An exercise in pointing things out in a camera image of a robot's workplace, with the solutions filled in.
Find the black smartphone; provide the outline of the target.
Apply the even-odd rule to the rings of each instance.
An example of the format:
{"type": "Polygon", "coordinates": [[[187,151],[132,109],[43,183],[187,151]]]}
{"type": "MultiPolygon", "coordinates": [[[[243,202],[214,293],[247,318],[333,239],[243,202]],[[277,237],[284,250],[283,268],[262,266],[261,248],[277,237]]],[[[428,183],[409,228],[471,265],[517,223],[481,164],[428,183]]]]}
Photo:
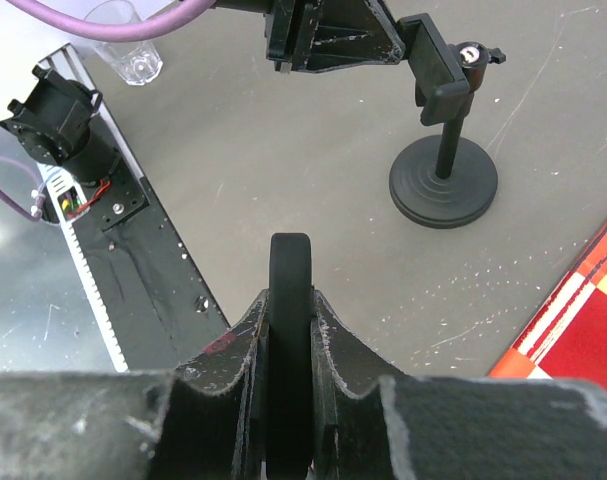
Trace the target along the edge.
{"type": "Polygon", "coordinates": [[[312,296],[309,237],[303,233],[273,235],[267,308],[265,461],[269,479],[303,479],[312,461],[312,296]]]}

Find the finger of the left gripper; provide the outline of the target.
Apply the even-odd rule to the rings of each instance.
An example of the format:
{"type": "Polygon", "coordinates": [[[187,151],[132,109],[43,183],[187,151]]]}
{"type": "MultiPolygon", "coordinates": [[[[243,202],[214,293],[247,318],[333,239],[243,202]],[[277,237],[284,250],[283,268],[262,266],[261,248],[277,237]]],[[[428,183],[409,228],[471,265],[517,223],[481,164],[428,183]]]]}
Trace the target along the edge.
{"type": "Polygon", "coordinates": [[[305,20],[306,73],[396,65],[404,58],[404,42],[384,1],[318,1],[306,9],[305,20]]]}

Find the black phone stand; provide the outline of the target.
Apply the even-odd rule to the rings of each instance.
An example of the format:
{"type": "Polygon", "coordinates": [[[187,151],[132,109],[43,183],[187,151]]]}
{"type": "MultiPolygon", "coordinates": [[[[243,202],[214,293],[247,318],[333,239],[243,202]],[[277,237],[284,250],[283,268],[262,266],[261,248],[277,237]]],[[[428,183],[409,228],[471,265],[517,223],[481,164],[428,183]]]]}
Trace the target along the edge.
{"type": "Polygon", "coordinates": [[[426,13],[400,19],[398,28],[415,77],[420,122],[443,129],[399,153],[389,174],[390,195],[397,209],[419,225],[462,227],[489,209],[498,189],[492,158],[461,133],[487,67],[504,63],[506,55],[478,42],[446,43],[426,13]]]}

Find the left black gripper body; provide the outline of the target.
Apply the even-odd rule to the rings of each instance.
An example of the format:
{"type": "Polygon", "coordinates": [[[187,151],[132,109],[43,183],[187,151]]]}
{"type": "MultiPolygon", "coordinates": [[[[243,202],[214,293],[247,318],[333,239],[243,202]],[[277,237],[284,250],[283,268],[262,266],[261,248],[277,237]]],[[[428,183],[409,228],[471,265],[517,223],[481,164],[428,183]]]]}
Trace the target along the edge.
{"type": "Polygon", "coordinates": [[[291,70],[305,0],[274,0],[265,15],[266,57],[279,73],[291,70]]]}

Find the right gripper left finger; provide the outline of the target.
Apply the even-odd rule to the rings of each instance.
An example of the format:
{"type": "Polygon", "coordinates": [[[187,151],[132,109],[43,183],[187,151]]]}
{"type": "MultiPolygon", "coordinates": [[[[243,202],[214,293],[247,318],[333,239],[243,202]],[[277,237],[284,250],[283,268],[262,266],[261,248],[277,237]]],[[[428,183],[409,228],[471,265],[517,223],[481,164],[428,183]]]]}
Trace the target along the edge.
{"type": "Polygon", "coordinates": [[[268,293],[196,357],[159,397],[159,438],[149,479],[258,479],[268,293]]]}

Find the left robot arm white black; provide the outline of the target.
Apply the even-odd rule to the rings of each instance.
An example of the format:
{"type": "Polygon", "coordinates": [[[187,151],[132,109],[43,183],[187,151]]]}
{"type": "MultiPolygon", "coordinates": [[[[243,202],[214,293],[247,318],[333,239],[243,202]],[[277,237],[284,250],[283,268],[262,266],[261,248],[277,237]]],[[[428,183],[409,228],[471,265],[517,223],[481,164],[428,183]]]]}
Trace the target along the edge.
{"type": "MultiPolygon", "coordinates": [[[[177,30],[209,8],[261,13],[266,18],[267,57],[277,68],[323,73],[359,65],[397,64],[405,44],[382,1],[185,1],[134,25],[81,21],[36,1],[14,7],[52,27],[90,40],[127,43],[177,30]]],[[[85,182],[111,174],[113,155],[91,138],[89,127],[102,96],[51,68],[33,62],[12,66],[0,83],[0,127],[15,135],[37,162],[59,165],[85,182]]]]}

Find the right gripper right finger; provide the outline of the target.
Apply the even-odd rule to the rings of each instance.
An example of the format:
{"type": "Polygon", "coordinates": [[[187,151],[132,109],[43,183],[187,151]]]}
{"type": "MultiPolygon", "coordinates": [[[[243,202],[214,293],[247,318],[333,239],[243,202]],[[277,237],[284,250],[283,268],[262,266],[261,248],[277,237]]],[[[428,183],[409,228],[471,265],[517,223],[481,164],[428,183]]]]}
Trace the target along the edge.
{"type": "Polygon", "coordinates": [[[318,479],[411,479],[411,378],[380,357],[313,291],[311,360],[318,479]]]}

